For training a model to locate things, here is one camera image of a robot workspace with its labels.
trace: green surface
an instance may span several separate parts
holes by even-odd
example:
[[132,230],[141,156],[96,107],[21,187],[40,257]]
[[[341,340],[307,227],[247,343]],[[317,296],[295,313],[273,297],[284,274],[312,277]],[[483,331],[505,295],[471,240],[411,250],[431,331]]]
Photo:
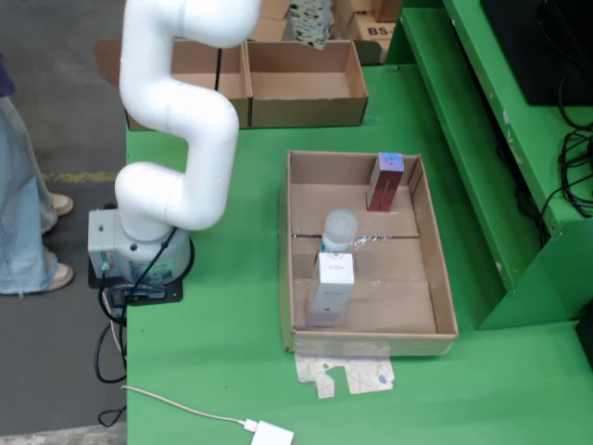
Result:
[[[498,124],[521,172],[541,209],[548,196],[560,187],[558,155],[564,136],[571,128],[555,107],[533,107],[525,102],[519,84],[480,4],[480,0],[444,0],[455,29],[472,62],[473,69],[489,99]],[[592,121],[593,108],[569,107],[575,121]],[[588,166],[575,169],[571,180],[590,173]],[[580,196],[590,196],[593,184],[585,181],[574,187]],[[545,215],[548,229],[557,234],[569,221],[582,217],[560,194],[549,203]]]
[[[370,102],[360,128],[241,133],[226,213],[193,234],[196,263],[177,304],[130,308],[128,381],[199,410],[295,430],[296,443],[587,443],[593,376],[570,324],[476,332],[504,293],[420,72],[364,70]],[[128,133],[128,161],[182,169],[184,143]],[[396,388],[318,400],[283,351],[278,314],[278,188],[288,149],[423,154],[461,337],[448,356],[394,360]],[[244,444],[239,426],[128,400],[128,443]]]
[[451,28],[447,11],[403,10],[401,22],[436,115],[507,290],[540,250],[539,232],[518,210],[515,184]]
[[593,295],[593,219],[567,223],[525,271],[481,328],[571,320]]

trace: white charger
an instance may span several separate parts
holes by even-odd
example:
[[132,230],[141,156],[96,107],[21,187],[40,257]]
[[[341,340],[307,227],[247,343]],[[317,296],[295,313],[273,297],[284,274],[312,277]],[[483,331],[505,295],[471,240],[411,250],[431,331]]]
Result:
[[291,445],[295,433],[268,422],[247,419],[244,429],[254,433],[251,445]]
[[201,415],[209,419],[223,420],[225,422],[234,422],[239,424],[244,430],[253,433],[251,445],[291,445],[293,443],[293,437],[295,436],[294,432],[289,431],[288,429],[280,428],[276,425],[269,424],[268,422],[263,422],[261,420],[256,422],[255,420],[251,419],[239,420],[232,417],[223,417],[221,415],[203,413],[144,389],[128,387],[127,385],[122,386],[121,389],[144,394],[145,396],[152,397],[158,401],[164,401],[169,405],[173,405],[189,413]]

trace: person's leg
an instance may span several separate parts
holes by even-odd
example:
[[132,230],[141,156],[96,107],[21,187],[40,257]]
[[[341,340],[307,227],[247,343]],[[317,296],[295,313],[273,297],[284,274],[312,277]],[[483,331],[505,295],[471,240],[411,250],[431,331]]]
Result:
[[41,209],[41,230],[44,234],[45,232],[48,232],[54,228],[57,223],[57,213],[53,206],[52,195],[47,190],[44,177],[41,175],[41,171],[37,165],[37,159],[33,153],[31,139],[29,137],[27,127],[25,126],[25,122],[23,122],[19,112],[7,97],[3,99],[2,109],[6,119],[8,120],[8,125],[12,127],[15,136],[19,140],[20,151],[29,164],[33,175],[35,176]]
[[12,127],[13,113],[0,97],[0,294],[51,290],[54,281],[64,286],[72,277],[42,244],[37,179]]

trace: white bottle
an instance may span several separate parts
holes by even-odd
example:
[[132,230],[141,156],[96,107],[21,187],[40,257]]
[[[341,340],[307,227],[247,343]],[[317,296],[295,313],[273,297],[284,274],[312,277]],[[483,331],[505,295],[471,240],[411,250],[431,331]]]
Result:
[[350,210],[332,210],[325,220],[321,252],[346,252],[356,238],[359,220]]

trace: bottle cap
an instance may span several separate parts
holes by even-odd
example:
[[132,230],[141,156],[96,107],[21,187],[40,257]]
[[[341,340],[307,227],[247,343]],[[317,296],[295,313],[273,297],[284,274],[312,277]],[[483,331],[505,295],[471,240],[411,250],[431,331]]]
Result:
[[325,220],[325,234],[338,244],[354,241],[358,230],[359,220],[350,210],[332,210]]

